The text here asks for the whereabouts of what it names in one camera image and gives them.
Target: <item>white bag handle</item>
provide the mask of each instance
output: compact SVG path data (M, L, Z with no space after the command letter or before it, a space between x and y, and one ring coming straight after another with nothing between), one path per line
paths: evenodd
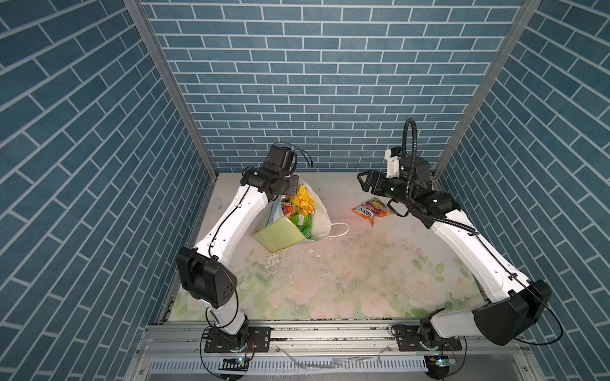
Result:
M324 240L325 238L341 237L342 235L346 235L347 233L350 232L350 226L348 224L346 224L346 223L334 223L334 224L331 224L331 226L333 226L333 225L345 225L345 226L347 226L347 230L344 233L341 233L339 235L329 235L328 237L321 238L320 241Z

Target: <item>floral tabletop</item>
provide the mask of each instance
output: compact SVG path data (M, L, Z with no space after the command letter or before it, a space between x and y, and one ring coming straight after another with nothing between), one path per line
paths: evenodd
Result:
M482 303L472 273L418 219L388 216L372 227L351 211L372 197L359 188L355 174L301 176L331 221L347 223L350 231L269 253L252 237L255 221L228 266L249 319L421 318L442 307L462 310ZM226 210L240 177L219 177L199 237ZM332 234L343 229L334 226ZM204 313L203 303L180 288L170 321L205 320Z

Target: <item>brick wall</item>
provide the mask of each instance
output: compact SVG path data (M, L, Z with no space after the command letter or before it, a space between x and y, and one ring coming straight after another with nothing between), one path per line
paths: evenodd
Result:
M610 2L543 0L443 179L499 251L553 289L556 380L610 379ZM528 339L558 332L553 318Z
M0 2L0 379L123 376L208 183L121 0Z
M356 171L408 117L437 161L522 0L171 2L146 11L221 171L278 140Z

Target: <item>peeled tabletop surface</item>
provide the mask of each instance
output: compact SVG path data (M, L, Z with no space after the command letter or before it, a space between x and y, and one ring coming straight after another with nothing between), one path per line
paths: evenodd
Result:
M372 227L352 212L374 197L360 189L355 173L298 175L320 196L331 221L349 224L350 232L271 254L252 237L255 220L228 266L238 278L240 309L250 320L420 318L483 301L472 273L417 218L376 218ZM226 210L240 178L220 175L198 241ZM334 226L331 235L344 229ZM205 321L204 312L203 303L180 288L170 321Z

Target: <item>aluminum corner post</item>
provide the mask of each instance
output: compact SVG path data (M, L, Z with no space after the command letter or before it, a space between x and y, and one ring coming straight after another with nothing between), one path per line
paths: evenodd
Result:
M449 164L451 156L456 151L459 146L459 143L462 141L462 138L470 128L470 123L472 123L476 113L479 112L479 109L481 108L483 101L485 101L485 98L489 94L493 83L500 75L504 64L511 56L512 50L517 45L519 38L521 38L521 36L523 35L525 28L534 16L534 13L538 9L538 6L540 5L541 1L542 0L523 0L523 4L517 11L515 19L513 20L511 27L506 33L506 36L502 39L502 42L500 43L500 46L498 47L495 56L489 64L487 72L483 76L483 79L479 86L476 88L475 93L473 94L472 99L470 100L470 103L468 104L468 106L466 106L464 114L462 115L462 119L460 119L460 121L458 122L456 129L453 132L453 135L449 139L447 146L440 155L439 161L434 166L432 170L434 177L440 177L440 175L447 167L447 164Z
M207 149L203 144L201 134L197 129L193 115L190 113L187 103L182 95L182 91L178 87L176 78L171 71L170 64L165 58L163 49L159 44L157 36L153 30L153 25L146 15L146 11L144 10L141 0L124 0L124 3L127 11L129 12L129 16L131 16L132 20L134 20L135 27L140 33L142 41L144 41L144 45L150 53L152 62L157 68L161 79L167 87L171 100L174 102L176 110L178 110L178 114L180 114L188 134L191 136L191 139L195 144L195 148L197 148L197 152L199 152L201 160L203 161L207 170L210 172L212 179L216 180L218 177L218 171L214 167L214 163L210 158L210 155L207 153Z

